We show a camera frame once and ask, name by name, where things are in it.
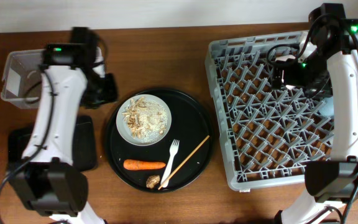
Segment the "pink saucer bowl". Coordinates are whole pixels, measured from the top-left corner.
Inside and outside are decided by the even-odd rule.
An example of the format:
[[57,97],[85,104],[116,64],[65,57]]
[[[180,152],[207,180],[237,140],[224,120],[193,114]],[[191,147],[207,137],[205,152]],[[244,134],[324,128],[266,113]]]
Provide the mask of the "pink saucer bowl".
[[296,57],[294,55],[282,55],[275,58],[275,62],[286,62],[287,60],[294,60]]

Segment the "blue plastic cup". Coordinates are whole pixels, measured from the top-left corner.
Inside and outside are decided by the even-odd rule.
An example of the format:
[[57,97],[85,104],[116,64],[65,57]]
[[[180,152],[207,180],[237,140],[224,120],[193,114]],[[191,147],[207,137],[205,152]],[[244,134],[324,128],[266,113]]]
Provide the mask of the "blue plastic cup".
[[334,98],[323,98],[321,100],[323,106],[318,110],[322,116],[334,117]]

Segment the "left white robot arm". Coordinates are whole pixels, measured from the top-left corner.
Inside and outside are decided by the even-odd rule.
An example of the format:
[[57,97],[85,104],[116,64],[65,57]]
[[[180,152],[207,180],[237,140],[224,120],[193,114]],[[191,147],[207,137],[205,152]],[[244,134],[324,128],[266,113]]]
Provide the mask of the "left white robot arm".
[[39,64],[41,96],[22,162],[9,164],[9,183],[23,206],[57,223],[105,223],[88,202],[88,180],[73,165],[78,109],[116,101],[114,78],[96,44],[48,44]]

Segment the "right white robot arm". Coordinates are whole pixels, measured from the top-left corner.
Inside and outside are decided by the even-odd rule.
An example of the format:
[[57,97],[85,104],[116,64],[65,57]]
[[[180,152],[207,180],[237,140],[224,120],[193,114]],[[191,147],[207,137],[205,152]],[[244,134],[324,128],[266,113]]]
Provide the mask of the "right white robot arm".
[[267,52],[273,85],[300,87],[311,98],[332,97],[334,139],[330,160],[307,163],[305,192],[275,221],[319,223],[336,212],[344,223],[358,199],[358,19],[319,16],[293,48],[298,53],[286,59]]

